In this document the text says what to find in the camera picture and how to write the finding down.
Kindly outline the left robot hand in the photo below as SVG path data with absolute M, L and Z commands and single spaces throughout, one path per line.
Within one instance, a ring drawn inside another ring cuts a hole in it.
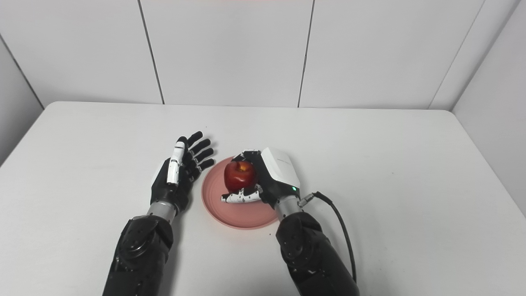
M 152 214 L 160 216 L 161 210 L 167 210 L 177 215 L 186 210 L 194 183 L 203 171 L 215 164 L 213 154 L 212 141 L 205 138 L 202 131 L 179 137 L 152 184 Z

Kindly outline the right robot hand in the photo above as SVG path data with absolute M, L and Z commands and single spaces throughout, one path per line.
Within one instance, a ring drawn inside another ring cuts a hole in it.
M 300 201 L 300 180 L 290 157 L 276 148 L 244 150 L 231 163 L 245 161 L 255 169 L 255 184 L 244 185 L 221 196 L 223 203 L 248 204 L 261 201 L 276 209 L 287 200 Z

